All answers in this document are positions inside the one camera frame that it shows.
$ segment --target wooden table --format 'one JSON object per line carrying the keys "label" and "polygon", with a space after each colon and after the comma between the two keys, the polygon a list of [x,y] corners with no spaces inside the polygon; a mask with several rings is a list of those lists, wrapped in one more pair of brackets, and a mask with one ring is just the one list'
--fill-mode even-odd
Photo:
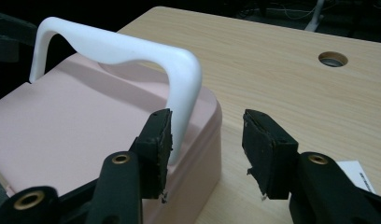
{"label": "wooden table", "polygon": [[[246,108],[270,115],[299,152],[359,161],[381,195],[381,44],[167,7],[119,32],[192,51],[222,106],[222,176],[197,223],[292,223],[289,201],[263,201],[246,175]],[[322,64],[325,51],[348,63]]]}

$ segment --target white handle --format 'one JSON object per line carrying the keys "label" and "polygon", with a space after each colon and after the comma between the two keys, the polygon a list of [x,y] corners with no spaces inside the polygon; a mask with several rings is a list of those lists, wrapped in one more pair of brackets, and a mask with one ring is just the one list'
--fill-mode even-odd
{"label": "white handle", "polygon": [[56,34],[62,35],[78,53],[98,63],[149,61],[166,71],[170,85],[166,108],[173,111],[173,151],[169,163],[175,163],[202,87],[202,70],[197,58],[185,49],[50,17],[38,26],[31,83],[45,74],[49,42]]}

